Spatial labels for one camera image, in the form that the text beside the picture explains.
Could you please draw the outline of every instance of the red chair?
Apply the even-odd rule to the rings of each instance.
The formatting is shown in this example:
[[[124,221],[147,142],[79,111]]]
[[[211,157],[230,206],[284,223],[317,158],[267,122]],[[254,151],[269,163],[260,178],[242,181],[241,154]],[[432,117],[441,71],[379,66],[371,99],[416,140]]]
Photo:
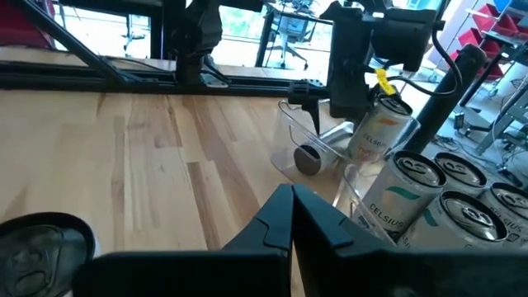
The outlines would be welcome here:
[[[52,0],[45,0],[39,6],[54,17]],[[0,45],[53,48],[54,40],[48,34],[39,31],[7,0],[0,0]]]

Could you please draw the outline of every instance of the floor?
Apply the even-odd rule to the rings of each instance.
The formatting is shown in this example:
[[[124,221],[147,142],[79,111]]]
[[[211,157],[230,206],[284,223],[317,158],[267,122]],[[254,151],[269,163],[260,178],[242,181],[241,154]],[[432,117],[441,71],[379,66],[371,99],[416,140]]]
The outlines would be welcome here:
[[[144,35],[142,40],[134,40],[126,50],[123,49],[125,38],[122,35],[125,34],[125,19],[120,16],[107,16],[105,15],[104,20],[101,19],[101,14],[95,12],[86,12],[80,9],[66,9],[67,28],[77,38],[79,38],[85,45],[91,50],[98,54],[113,55],[113,56],[124,56],[128,54],[132,57],[144,58],[149,56],[149,28],[144,20],[139,20],[138,25],[134,25],[134,33]],[[60,18],[57,16],[57,22],[62,23]],[[299,49],[299,53],[302,54],[309,61],[309,68],[305,71],[307,78],[317,78],[323,82],[326,82],[326,73],[328,66],[329,53],[322,50],[309,50],[306,47],[309,45],[302,45],[303,49]],[[220,44],[214,49],[212,56],[217,64],[235,65],[235,66],[246,66],[252,67],[255,63],[257,43],[248,42],[246,40],[234,40],[233,38],[224,38]],[[264,64],[268,67],[278,67],[281,63],[280,51],[266,52]],[[302,70],[304,68],[304,61],[296,59],[288,54],[286,57],[286,65],[289,69]],[[421,85],[434,89],[435,84],[427,82],[427,78],[430,76],[429,72],[424,71],[418,77],[422,77],[420,80]],[[375,77],[368,78],[370,83],[375,83]],[[402,83],[396,83],[396,86],[401,89]],[[414,115],[420,112],[423,106],[427,102],[427,96],[414,90],[412,87],[405,87],[403,91],[403,98],[412,106],[414,109]],[[501,97],[488,97],[488,91],[482,89],[477,96],[471,101],[471,106],[477,106],[482,109],[482,115],[487,120],[492,120],[500,109],[502,98]],[[496,142],[495,147],[491,147],[483,156],[474,156],[473,148],[476,147],[477,143],[484,136],[484,133],[473,132],[469,137],[459,137],[455,134],[453,125],[453,115],[448,121],[442,126],[440,133],[444,136],[450,136],[460,141],[464,148],[459,148],[458,153],[469,156],[471,160],[481,164],[491,175],[496,174],[495,164],[502,161],[502,155],[504,151],[500,142]],[[430,144],[426,151],[426,155],[433,155],[436,151],[440,150],[439,147],[434,144]],[[513,158],[508,162],[509,168],[521,179],[528,182],[528,168],[521,162],[521,158],[524,156],[524,152],[516,153]]]

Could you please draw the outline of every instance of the orange label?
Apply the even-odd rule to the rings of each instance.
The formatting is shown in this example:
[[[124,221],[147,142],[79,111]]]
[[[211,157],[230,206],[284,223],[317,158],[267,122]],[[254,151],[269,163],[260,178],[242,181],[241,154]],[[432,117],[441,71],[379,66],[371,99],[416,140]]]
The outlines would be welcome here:
[[[396,120],[391,120],[391,119],[386,119],[386,118],[379,119],[378,123],[381,123],[383,125],[397,125],[398,124]]]

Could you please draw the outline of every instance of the can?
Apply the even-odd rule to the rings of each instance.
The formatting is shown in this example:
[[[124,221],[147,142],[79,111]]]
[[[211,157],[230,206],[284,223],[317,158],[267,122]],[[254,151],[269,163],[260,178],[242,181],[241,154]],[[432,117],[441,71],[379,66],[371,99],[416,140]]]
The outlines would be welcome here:
[[[314,141],[301,144],[294,151],[294,162],[297,170],[307,176],[314,176],[331,167],[338,159],[333,149],[337,144],[352,137],[354,124],[344,121]]]
[[[354,133],[347,146],[348,157],[354,163],[373,162],[392,147],[407,125],[413,109],[394,97],[377,99],[375,107]]]
[[[453,153],[438,153],[434,161],[447,177],[444,191],[459,191],[478,197],[488,183],[488,179],[472,163]]]
[[[484,203],[444,191],[399,239],[402,248],[502,248],[506,225]]]
[[[504,247],[528,249],[528,193],[512,185],[495,182],[479,199],[506,225],[509,235]]]
[[[375,221],[360,212],[355,212],[351,219],[373,234],[385,231],[396,241],[442,193],[445,183],[446,175],[433,161],[418,153],[398,151],[361,200]]]

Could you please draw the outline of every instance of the can top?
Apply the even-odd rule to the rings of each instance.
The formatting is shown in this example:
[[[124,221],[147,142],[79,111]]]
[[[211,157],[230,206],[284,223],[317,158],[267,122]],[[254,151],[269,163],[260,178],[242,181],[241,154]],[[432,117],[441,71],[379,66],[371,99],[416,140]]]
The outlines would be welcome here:
[[[394,97],[382,97],[379,99],[379,103],[387,107],[389,110],[403,116],[410,116],[413,113],[413,109],[409,104]]]
[[[481,202],[457,191],[445,191],[441,199],[445,212],[463,230],[488,241],[506,238],[504,223]]]
[[[493,196],[516,215],[528,219],[528,194],[503,182],[491,186]]]
[[[486,186],[488,179],[473,164],[453,153],[438,153],[435,162],[450,177],[467,186]]]
[[[414,181],[427,186],[439,186],[440,177],[430,166],[414,158],[402,157],[396,161],[398,168]]]

